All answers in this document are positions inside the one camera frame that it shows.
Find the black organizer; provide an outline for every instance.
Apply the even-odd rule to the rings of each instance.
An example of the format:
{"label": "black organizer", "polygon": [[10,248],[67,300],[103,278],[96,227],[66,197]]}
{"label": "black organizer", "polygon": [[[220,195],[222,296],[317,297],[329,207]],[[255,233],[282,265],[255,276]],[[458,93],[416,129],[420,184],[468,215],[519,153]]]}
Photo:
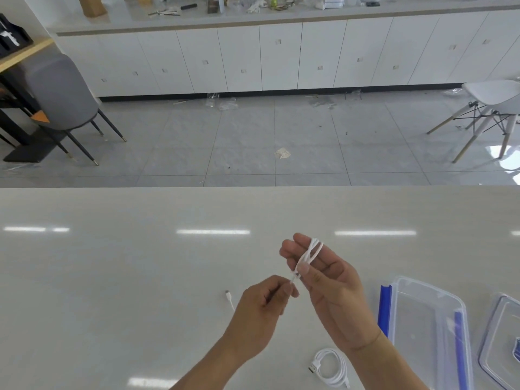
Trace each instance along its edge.
{"label": "black organizer", "polygon": [[13,42],[8,36],[0,36],[0,58],[9,56],[11,53],[15,53],[20,49],[33,44],[33,40],[22,27],[10,23],[4,14],[0,13],[0,34],[5,31],[11,34],[18,45],[16,45],[16,43]]}

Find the forearm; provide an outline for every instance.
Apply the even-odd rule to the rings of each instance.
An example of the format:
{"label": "forearm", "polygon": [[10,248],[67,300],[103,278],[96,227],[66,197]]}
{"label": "forearm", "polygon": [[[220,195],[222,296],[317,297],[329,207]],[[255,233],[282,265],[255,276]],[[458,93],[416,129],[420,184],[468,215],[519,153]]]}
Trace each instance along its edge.
{"label": "forearm", "polygon": [[222,340],[171,390],[222,390],[240,364]]}
{"label": "forearm", "polygon": [[366,390],[429,390],[382,333],[365,348],[345,354]]}

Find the white cabinet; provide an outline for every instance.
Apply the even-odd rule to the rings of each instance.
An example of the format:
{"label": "white cabinet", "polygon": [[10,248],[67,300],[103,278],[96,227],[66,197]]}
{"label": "white cabinet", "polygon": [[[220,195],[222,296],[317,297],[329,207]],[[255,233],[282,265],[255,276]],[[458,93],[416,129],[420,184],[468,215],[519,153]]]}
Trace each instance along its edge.
{"label": "white cabinet", "polygon": [[228,91],[261,91],[258,26],[217,29]]}
{"label": "white cabinet", "polygon": [[260,26],[262,89],[298,88],[302,23]]}
{"label": "white cabinet", "polygon": [[448,82],[485,80],[520,35],[520,11],[490,12]]}
{"label": "white cabinet", "polygon": [[369,86],[392,18],[347,21],[334,87]]}
{"label": "white cabinet", "polygon": [[520,76],[520,37],[500,60],[488,80],[516,79]]}
{"label": "white cabinet", "polygon": [[119,80],[120,96],[161,94],[136,34],[127,32],[97,37]]}
{"label": "white cabinet", "polygon": [[438,15],[394,18],[372,85],[406,85],[438,20]]}
{"label": "white cabinet", "polygon": [[177,37],[195,93],[228,91],[217,29],[178,30]]}
{"label": "white cabinet", "polygon": [[119,96],[120,79],[95,35],[58,37],[58,47],[76,64],[88,87],[97,97]]}
{"label": "white cabinet", "polygon": [[177,33],[174,31],[139,32],[137,37],[161,94],[193,93]]}
{"label": "white cabinet", "polygon": [[303,24],[298,89],[334,86],[346,25],[345,20]]}
{"label": "white cabinet", "polygon": [[445,83],[487,14],[471,12],[442,15],[408,84]]}

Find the clear plastic box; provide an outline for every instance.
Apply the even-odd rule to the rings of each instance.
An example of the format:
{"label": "clear plastic box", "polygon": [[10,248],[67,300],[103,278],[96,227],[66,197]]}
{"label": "clear plastic box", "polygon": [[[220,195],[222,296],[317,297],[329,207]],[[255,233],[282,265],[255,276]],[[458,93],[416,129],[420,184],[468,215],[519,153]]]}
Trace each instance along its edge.
{"label": "clear plastic box", "polygon": [[381,328],[429,389],[474,389],[467,313],[460,298],[398,277],[382,304]]}
{"label": "clear plastic box", "polygon": [[520,302],[501,294],[478,351],[478,365],[497,389],[520,389]]}

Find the white cable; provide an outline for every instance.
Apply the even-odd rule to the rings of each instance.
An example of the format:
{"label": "white cable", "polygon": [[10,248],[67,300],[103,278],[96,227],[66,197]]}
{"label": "white cable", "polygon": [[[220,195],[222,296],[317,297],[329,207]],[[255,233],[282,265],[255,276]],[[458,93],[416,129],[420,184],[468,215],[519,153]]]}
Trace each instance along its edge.
{"label": "white cable", "polygon": [[[332,354],[336,357],[339,369],[335,375],[331,376],[330,378],[324,378],[321,374],[320,367],[323,357],[325,357],[328,354]],[[314,361],[309,366],[309,370],[310,372],[315,373],[318,376],[318,378],[320,378],[329,387],[341,387],[343,384],[345,384],[347,388],[350,388],[350,383],[348,382],[347,378],[346,359],[347,357],[339,349],[328,347],[316,353],[316,355],[314,356]]]}
{"label": "white cable", "polygon": [[233,311],[235,310],[235,306],[233,305],[233,301],[231,301],[231,293],[229,290],[226,290],[226,298],[228,299],[229,303],[231,304],[231,308],[233,308]]}
{"label": "white cable", "polygon": [[[310,255],[310,252],[312,252],[313,249],[314,249],[318,244],[319,244],[318,248],[316,249],[316,251],[314,252],[314,254],[311,256],[311,255]],[[305,252],[305,253],[302,255],[302,257],[300,257],[300,260],[298,260],[298,263],[296,263],[296,267],[297,267],[298,264],[299,264],[300,262],[302,262],[302,261],[303,261],[303,262],[306,262],[306,263],[308,263],[308,264],[310,264],[310,263],[311,263],[311,262],[312,262],[316,257],[318,257],[318,253],[320,253],[320,250],[322,249],[322,247],[323,247],[323,242],[320,242],[317,238],[312,238],[312,239],[310,240],[310,244],[309,244],[309,248],[307,249],[307,252]],[[298,270],[297,270],[296,268],[294,269],[293,274],[294,274],[294,275],[293,275],[293,278],[291,279],[291,283],[294,283],[294,280],[295,280],[296,278],[298,278],[298,279],[300,278],[300,274],[298,274]]]}

